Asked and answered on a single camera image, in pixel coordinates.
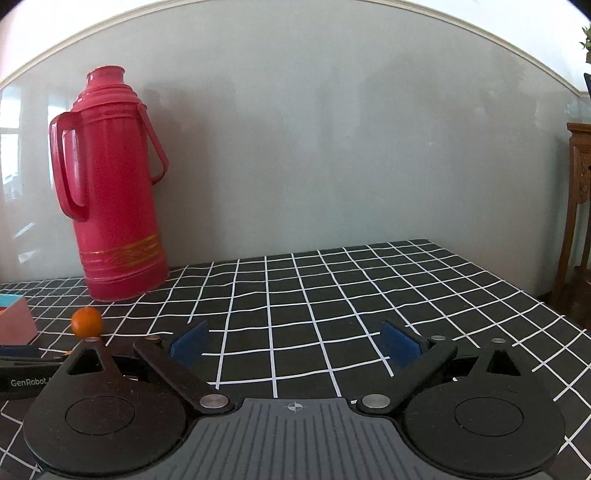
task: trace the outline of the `window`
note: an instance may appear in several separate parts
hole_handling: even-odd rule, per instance
[[[21,194],[19,178],[18,127],[21,120],[21,92],[17,87],[6,87],[0,98],[0,171],[4,197]]]

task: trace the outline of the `gray wall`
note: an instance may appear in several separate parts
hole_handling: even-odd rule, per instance
[[[4,280],[81,272],[45,123],[102,64],[126,68],[170,158],[154,188],[170,264],[429,238],[551,288],[579,97],[473,33],[355,0],[175,7],[15,80],[24,192],[0,205]]]

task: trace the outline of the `thermos handle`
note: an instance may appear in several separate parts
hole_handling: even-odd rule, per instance
[[[72,198],[64,158],[64,132],[75,129],[77,118],[78,114],[73,112],[63,112],[55,117],[49,124],[49,146],[51,168],[60,207],[71,219],[84,222],[88,220],[88,207],[78,205]]]
[[[160,175],[156,175],[155,177],[152,177],[150,179],[152,182],[152,185],[156,185],[160,180],[162,180],[164,178],[164,175],[168,171],[168,158],[166,157],[166,153],[164,153],[164,149],[162,148],[162,145],[160,144],[160,140],[158,140],[158,137],[156,137],[156,132],[154,131],[154,128],[152,127],[152,124],[150,123],[150,119],[148,118],[148,113],[146,110],[147,110],[147,107],[143,103],[138,103],[139,116],[141,117],[142,122],[144,122],[144,126],[146,127],[146,131],[148,132],[148,136],[150,137],[150,140],[152,141],[152,145],[154,146],[154,149],[156,150],[156,153],[158,154],[158,158],[160,159],[160,162],[162,163],[162,173]]]

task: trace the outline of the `gray gripper base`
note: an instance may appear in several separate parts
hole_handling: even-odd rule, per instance
[[[386,419],[344,398],[258,400],[197,422],[186,442],[126,480],[457,480],[417,457]],[[61,480],[46,473],[42,480]],[[528,480],[551,480],[538,473]]]

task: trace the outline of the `metal rivet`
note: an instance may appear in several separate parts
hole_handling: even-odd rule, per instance
[[[210,393],[209,395],[204,395],[199,400],[199,403],[203,408],[222,408],[225,407],[228,402],[228,397],[225,395],[220,395],[219,393]]]
[[[361,399],[361,403],[367,408],[386,408],[390,405],[390,399],[386,395],[372,393]]]

